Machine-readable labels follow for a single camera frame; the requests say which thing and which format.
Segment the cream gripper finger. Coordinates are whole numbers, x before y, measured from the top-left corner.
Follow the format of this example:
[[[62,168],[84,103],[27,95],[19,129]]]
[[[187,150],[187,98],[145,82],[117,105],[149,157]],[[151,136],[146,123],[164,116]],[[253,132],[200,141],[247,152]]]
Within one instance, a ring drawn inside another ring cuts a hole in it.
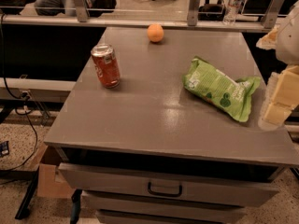
[[[267,35],[264,35],[256,43],[256,47],[259,49],[275,49],[277,47],[277,35],[278,27],[275,26]]]
[[[262,127],[280,127],[299,106],[299,65],[288,65],[268,79],[261,108]]]

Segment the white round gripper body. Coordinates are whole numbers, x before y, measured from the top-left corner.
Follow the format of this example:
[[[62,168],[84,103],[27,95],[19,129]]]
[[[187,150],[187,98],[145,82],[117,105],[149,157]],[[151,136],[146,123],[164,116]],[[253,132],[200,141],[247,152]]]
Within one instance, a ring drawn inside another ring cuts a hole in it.
[[[276,56],[286,64],[299,64],[299,2],[278,28]]]

